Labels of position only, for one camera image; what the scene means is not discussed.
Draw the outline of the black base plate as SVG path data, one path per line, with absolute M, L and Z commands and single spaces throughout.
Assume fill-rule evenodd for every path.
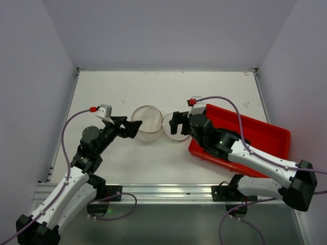
M 245 196 L 237 189 L 232 189 L 225 185 L 212 186 L 211 194 L 214 202 L 252 202 L 258 200 L 256 195 Z
M 120 202 L 123 187 L 121 185 L 104 185 L 97 189 L 96 197 L 93 202 Z

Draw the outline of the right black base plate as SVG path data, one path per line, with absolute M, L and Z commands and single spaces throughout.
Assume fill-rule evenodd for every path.
M 225 185 L 212 186 L 211 194 L 214 202 L 252 202 L 258 200 L 256 195 L 245 196 L 237 189 L 232 189 Z

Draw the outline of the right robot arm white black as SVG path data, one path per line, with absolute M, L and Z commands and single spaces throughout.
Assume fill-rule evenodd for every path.
M 262 196 L 282 200 L 298 211 L 308 211 L 318 183 L 310 162 L 293 162 L 260 151 L 250 146 L 243 134 L 215 128 L 203 113 L 174 112 L 169 125 L 171 134 L 176 134 L 178 125 L 181 125 L 182 134 L 190 135 L 210 156 L 244 165 L 265 175 L 264 178 L 234 175 L 227 189 L 232 200 Z

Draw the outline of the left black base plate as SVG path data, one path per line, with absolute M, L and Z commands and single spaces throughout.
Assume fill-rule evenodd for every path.
M 120 202 L 123 187 L 121 185 L 104 185 L 97 189 L 96 197 L 93 202 Z

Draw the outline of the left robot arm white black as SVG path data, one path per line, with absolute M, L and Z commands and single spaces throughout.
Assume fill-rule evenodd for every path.
M 140 120 L 122 116 L 113 117 L 102 129 L 85 128 L 63 179 L 37 209 L 16 221 L 18 243 L 58 244 L 64 229 L 89 202 L 104 200 L 105 180 L 95 175 L 101 155 L 116 137 L 134 138 L 141 125 Z

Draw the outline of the red plastic tray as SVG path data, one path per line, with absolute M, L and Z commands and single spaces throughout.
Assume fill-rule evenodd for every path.
M 206 116 L 213 122 L 215 128 L 224 128 L 240 133 L 238 117 L 235 112 L 207 104 Z M 283 128 L 242 115 L 244 137 L 250 145 L 279 158 L 288 159 L 291 133 Z M 239 174 L 255 178 L 267 176 L 239 163 L 218 159 L 205 152 L 195 140 L 191 140 L 189 152 L 194 157 L 209 161 L 220 167 Z

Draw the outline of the aluminium mounting rail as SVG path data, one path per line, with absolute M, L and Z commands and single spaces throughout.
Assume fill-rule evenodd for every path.
M 54 190 L 55 183 L 39 183 L 32 199 L 33 211 Z M 253 198 L 232 201 L 217 198 L 214 186 L 219 184 L 106 184 L 107 189 L 128 192 L 137 197 L 137 204 L 241 204 L 253 202 Z M 114 204 L 133 204 L 133 197 L 124 195 Z

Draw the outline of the white mesh laundry bag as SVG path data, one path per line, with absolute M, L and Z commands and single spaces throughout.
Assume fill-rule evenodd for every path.
M 178 125 L 176 134 L 171 134 L 169 122 L 172 116 L 172 112 L 163 116 L 158 108 L 150 105 L 137 108 L 131 115 L 132 121 L 142 121 L 136 139 L 143 143 L 150 143 L 160 138 L 162 134 L 165 134 L 173 141 L 182 142 L 187 140 L 189 135 L 182 135 L 182 125 Z

